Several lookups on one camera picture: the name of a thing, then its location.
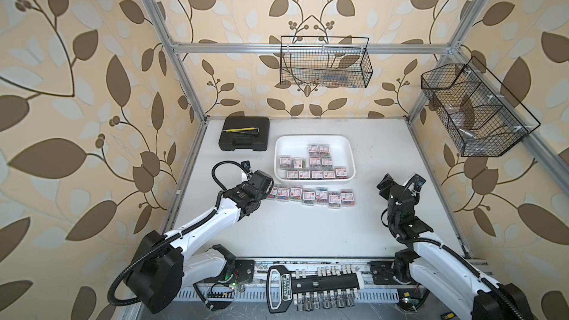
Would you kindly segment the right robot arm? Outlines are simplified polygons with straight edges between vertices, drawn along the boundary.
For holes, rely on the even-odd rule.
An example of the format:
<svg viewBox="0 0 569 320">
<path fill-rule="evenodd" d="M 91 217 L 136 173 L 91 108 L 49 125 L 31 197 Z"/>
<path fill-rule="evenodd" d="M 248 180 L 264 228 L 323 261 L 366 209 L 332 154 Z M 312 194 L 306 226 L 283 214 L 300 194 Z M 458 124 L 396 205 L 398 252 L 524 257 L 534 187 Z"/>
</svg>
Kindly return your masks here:
<svg viewBox="0 0 569 320">
<path fill-rule="evenodd" d="M 381 221 L 404 245 L 394 257 L 394 279 L 424 286 L 459 319 L 532 319 L 528 300 L 517 286 L 502 284 L 472 265 L 416 215 L 424 184 L 418 174 L 405 185 L 386 174 L 376 186 L 388 203 Z"/>
</svg>

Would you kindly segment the paper clip box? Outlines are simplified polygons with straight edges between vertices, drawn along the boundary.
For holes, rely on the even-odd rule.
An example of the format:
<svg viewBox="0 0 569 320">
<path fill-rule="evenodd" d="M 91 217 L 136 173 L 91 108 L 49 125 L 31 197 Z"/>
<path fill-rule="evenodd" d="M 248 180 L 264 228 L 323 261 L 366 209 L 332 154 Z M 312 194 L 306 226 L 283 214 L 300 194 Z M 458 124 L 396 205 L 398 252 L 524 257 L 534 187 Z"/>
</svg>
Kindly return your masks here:
<svg viewBox="0 0 569 320">
<path fill-rule="evenodd" d="M 340 209 L 342 207 L 342 194 L 337 191 L 329 191 L 327 205 L 330 209 Z"/>
<path fill-rule="evenodd" d="M 279 188 L 277 186 L 272 186 L 271 191 L 267 195 L 266 199 L 268 200 L 275 200 L 278 195 Z"/>
<path fill-rule="evenodd" d="M 302 204 L 305 206 L 314 206 L 316 203 L 316 191 L 312 189 L 304 189 L 302 191 Z"/>
<path fill-rule="evenodd" d="M 279 186 L 277 188 L 276 199 L 279 201 L 289 201 L 290 199 L 290 188 L 286 186 Z"/>
<path fill-rule="evenodd" d="M 297 187 L 297 186 L 290 187 L 289 199 L 290 199 L 290 201 L 302 201 L 303 200 L 303 188 Z"/>
<path fill-rule="evenodd" d="M 340 196 L 343 207 L 353 207 L 356 204 L 355 195 L 352 190 L 342 190 Z"/>
<path fill-rule="evenodd" d="M 316 189 L 316 201 L 318 205 L 328 204 L 329 193 L 327 188 L 317 188 Z"/>
</svg>

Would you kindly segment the white plastic tray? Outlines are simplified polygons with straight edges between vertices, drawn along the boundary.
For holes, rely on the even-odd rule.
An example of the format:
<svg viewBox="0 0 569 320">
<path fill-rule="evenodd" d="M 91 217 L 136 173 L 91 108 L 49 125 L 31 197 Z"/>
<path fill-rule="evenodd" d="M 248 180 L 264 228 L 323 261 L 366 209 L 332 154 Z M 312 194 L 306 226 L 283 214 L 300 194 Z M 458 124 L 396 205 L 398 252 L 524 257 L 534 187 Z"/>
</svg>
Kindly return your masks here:
<svg viewBox="0 0 569 320">
<path fill-rule="evenodd" d="M 340 135 L 290 135 L 277 139 L 274 174 L 282 183 L 346 183 L 357 169 L 351 144 Z"/>
</svg>

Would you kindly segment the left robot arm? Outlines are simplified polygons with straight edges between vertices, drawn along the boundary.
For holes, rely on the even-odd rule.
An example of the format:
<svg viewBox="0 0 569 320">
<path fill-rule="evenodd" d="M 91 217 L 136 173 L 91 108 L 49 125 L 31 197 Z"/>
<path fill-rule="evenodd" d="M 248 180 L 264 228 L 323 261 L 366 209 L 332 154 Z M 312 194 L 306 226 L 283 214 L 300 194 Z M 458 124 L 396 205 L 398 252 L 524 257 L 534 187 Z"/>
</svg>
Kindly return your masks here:
<svg viewBox="0 0 569 320">
<path fill-rule="evenodd" d="M 250 162 L 233 161 L 244 174 L 234 188 L 219 179 L 220 190 L 212 208 L 165 234 L 152 231 L 139 244 L 131 263 L 113 280 L 107 301 L 114 307 L 141 303 L 153 314 L 163 311 L 185 285 L 220 276 L 232 253 L 220 244 L 198 253 L 207 241 L 250 216 L 274 187 L 267 173 L 250 169 Z"/>
</svg>

